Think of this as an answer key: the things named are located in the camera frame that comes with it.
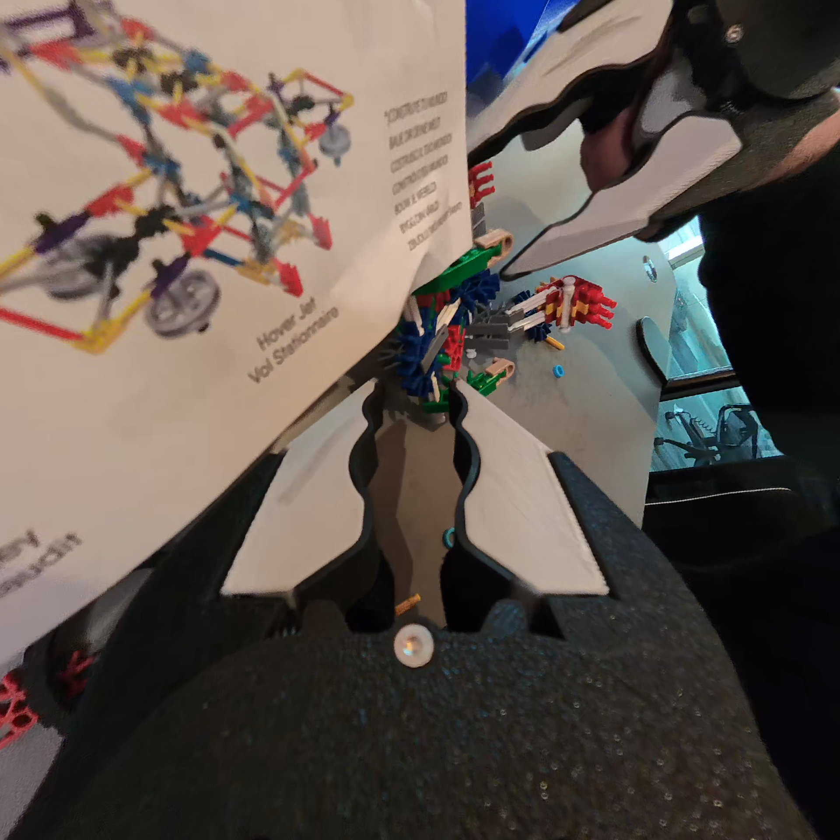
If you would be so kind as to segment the colourful toy construction model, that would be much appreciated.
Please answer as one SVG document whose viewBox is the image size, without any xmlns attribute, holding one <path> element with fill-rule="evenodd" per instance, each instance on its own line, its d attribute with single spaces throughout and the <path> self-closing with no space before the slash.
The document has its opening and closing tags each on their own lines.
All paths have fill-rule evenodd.
<svg viewBox="0 0 840 840">
<path fill-rule="evenodd" d="M 502 353 L 520 342 L 559 340 L 577 324 L 613 326 L 616 301 L 580 276 L 550 277 L 535 290 L 499 301 L 494 266 L 511 252 L 513 236 L 491 229 L 441 275 L 407 299 L 384 367 L 423 414 L 448 412 L 449 392 L 461 374 L 483 396 L 512 378 L 516 364 Z"/>
</svg>

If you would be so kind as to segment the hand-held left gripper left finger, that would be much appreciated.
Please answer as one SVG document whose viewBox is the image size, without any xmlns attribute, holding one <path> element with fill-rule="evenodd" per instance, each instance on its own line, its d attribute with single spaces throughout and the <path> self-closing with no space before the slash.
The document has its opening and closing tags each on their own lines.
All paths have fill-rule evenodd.
<svg viewBox="0 0 840 840">
<path fill-rule="evenodd" d="M 381 564 L 369 485 L 383 389 L 361 387 L 288 446 L 224 580 L 223 595 L 350 609 Z"/>
</svg>

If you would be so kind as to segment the large model picture poster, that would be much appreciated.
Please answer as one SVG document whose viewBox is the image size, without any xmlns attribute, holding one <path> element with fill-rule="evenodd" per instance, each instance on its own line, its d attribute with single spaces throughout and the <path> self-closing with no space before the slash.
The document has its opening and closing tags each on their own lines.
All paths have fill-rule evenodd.
<svg viewBox="0 0 840 840">
<path fill-rule="evenodd" d="M 469 247 L 465 2 L 1 2 L 2 664 Z"/>
</svg>

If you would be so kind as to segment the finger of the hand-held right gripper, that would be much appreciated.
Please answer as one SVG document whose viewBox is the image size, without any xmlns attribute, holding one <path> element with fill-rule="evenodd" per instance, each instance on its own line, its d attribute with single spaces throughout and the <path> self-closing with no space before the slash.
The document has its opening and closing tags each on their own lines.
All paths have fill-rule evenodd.
<svg viewBox="0 0 840 840">
<path fill-rule="evenodd" d="M 578 3 L 499 94 L 467 118 L 467 161 L 488 161 L 516 138 L 526 151 L 556 140 L 607 82 L 653 54 L 672 8 L 670 1 Z"/>
<path fill-rule="evenodd" d="M 504 266 L 503 278 L 524 277 L 635 235 L 741 148 L 727 120 L 681 115 L 634 173 L 592 194 L 575 215 L 546 227 Z"/>
</svg>

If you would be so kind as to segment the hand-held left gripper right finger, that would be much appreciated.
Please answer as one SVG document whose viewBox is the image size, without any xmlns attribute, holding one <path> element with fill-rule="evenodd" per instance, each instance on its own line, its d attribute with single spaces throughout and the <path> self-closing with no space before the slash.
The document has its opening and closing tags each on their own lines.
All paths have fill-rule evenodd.
<svg viewBox="0 0 840 840">
<path fill-rule="evenodd" d="M 553 452 L 466 383 L 452 387 L 455 505 L 452 608 L 610 594 L 554 468 Z"/>
</svg>

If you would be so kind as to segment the blue plastic bin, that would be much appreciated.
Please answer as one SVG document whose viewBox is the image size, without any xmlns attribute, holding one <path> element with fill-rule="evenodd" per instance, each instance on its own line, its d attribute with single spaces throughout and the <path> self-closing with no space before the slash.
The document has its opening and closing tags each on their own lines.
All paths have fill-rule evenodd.
<svg viewBox="0 0 840 840">
<path fill-rule="evenodd" d="M 465 108 L 476 118 L 496 100 L 577 1 L 466 1 Z"/>
</svg>

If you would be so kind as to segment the black toy tire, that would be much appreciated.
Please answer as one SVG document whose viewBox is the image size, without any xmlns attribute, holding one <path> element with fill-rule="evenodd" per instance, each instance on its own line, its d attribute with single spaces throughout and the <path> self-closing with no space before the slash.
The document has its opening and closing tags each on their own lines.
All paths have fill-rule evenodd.
<svg viewBox="0 0 840 840">
<path fill-rule="evenodd" d="M 81 621 L 73 620 L 59 625 L 26 649 L 22 680 L 28 704 L 45 728 L 66 736 L 77 727 L 86 689 L 96 675 L 98 661 L 113 632 L 114 627 L 106 623 L 85 626 Z M 77 649 L 96 655 L 97 660 L 88 671 L 84 691 L 67 699 L 61 692 L 57 676 L 70 653 Z"/>
</svg>

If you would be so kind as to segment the person's right hand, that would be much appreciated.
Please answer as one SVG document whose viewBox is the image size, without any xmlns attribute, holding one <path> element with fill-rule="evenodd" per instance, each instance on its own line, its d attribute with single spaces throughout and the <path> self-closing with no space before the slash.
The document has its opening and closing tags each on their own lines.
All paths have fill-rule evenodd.
<svg viewBox="0 0 840 840">
<path fill-rule="evenodd" d="M 621 111 L 613 121 L 581 142 L 580 163 L 591 193 L 619 182 L 634 165 L 633 135 L 640 102 Z"/>
</svg>

